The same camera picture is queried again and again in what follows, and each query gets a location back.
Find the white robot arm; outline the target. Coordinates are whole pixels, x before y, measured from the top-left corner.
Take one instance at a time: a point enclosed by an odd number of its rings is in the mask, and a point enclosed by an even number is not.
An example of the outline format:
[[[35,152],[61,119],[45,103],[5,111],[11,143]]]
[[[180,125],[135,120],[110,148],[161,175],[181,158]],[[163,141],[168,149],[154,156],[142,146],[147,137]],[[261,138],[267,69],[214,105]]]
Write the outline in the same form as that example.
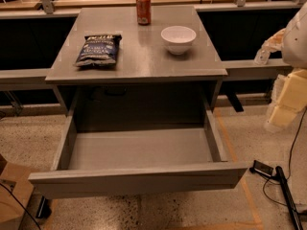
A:
[[[258,50],[254,63],[265,65],[271,53],[280,51],[285,63],[294,70],[274,83],[272,104],[268,109],[265,129],[285,129],[307,106],[307,3],[288,25],[267,39]]]

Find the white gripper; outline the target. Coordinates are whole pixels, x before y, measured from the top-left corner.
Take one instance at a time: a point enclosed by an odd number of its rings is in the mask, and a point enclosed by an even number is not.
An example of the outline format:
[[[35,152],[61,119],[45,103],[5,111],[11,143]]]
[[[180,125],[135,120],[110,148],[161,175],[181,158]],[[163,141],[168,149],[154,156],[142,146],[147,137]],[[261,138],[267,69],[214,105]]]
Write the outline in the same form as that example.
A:
[[[257,51],[254,63],[266,65],[271,53],[281,50],[285,29],[279,30],[264,41]],[[278,75],[274,82],[272,103],[267,111],[265,130],[276,133],[286,129],[295,119],[294,111],[301,111],[307,105],[307,70],[295,68],[287,76]]]

